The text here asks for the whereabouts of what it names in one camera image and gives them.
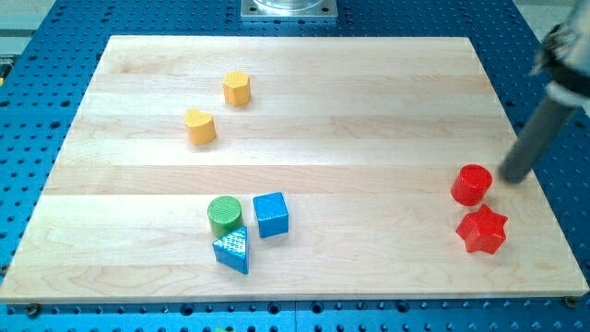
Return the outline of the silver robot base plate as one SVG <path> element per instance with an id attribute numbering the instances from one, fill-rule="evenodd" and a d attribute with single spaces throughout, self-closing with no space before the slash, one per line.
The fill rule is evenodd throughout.
<path id="1" fill-rule="evenodd" d="M 332 19 L 338 17 L 337 0 L 241 0 L 241 17 L 263 19 Z"/>

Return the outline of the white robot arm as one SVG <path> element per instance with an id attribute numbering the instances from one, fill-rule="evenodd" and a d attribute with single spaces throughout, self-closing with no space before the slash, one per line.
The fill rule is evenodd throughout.
<path id="1" fill-rule="evenodd" d="M 567 18 L 544 37 L 534 73 L 545 71 L 546 92 L 569 107 L 589 109 L 589 0 L 580 0 Z"/>

